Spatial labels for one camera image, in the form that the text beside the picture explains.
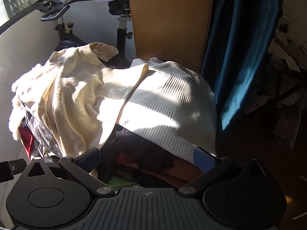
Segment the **black exercise bike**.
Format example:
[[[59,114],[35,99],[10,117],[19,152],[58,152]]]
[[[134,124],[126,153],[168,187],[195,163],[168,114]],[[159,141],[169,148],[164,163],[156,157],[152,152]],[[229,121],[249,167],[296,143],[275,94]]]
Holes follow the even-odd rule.
[[[86,43],[73,34],[74,23],[64,22],[64,14],[70,9],[70,5],[77,2],[88,2],[93,0],[71,0],[62,2],[60,0],[38,0],[33,4],[33,8],[40,11],[43,15],[42,22],[55,21],[54,30],[58,31],[60,42],[55,51],[70,47],[83,46]],[[125,57],[126,40],[132,39],[133,32],[127,30],[127,22],[131,21],[131,9],[129,0],[115,0],[108,2],[109,13],[118,17],[119,26],[116,34],[116,49],[118,54],[107,66],[115,69],[127,69],[131,66]]]

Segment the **white ribbed knit sweater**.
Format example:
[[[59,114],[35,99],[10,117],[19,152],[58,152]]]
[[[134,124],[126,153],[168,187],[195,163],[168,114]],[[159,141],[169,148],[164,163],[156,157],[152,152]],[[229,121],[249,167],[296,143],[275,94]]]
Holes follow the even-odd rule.
[[[115,124],[193,162],[198,147],[216,155],[213,92],[197,73],[172,61],[135,59],[128,69],[102,67],[95,135],[102,147]]]

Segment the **cream embroidered fluffy garment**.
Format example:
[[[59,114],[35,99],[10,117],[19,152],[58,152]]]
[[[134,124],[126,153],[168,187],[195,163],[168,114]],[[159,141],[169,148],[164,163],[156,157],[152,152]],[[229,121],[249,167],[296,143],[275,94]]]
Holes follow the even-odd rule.
[[[149,70],[147,64],[113,69],[106,64],[118,50],[90,43],[55,51],[12,84],[8,128],[14,140],[26,113],[54,136],[63,156],[101,148],[130,95]]]

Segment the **grey patterned garment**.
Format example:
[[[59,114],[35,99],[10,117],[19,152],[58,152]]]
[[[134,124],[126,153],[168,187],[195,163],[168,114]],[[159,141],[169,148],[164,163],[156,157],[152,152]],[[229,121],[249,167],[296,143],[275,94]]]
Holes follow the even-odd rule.
[[[39,120],[30,112],[26,113],[26,125],[34,136],[36,143],[31,154],[33,157],[41,156],[42,158],[56,156],[63,158],[60,147],[51,133]]]

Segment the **red garment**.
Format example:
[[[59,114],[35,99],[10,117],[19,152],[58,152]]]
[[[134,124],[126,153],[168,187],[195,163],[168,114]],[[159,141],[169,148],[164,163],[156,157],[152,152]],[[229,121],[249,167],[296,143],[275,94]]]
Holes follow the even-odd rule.
[[[34,136],[28,128],[24,128],[20,126],[18,131],[21,135],[21,142],[26,151],[26,156],[29,160],[31,160],[31,152],[34,146]]]

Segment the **wooden wardrobe panel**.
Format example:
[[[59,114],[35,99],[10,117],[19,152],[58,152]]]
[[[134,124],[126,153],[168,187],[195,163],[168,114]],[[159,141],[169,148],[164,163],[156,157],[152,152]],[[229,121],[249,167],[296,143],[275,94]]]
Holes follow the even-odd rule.
[[[213,0],[130,0],[136,56],[199,72]]]

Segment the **dark blue curtain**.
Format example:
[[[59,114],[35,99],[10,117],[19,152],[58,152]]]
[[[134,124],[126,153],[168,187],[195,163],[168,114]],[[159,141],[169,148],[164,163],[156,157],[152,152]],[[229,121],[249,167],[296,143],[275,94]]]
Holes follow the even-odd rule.
[[[240,110],[272,41],[283,0],[213,0],[201,67],[225,129]]]

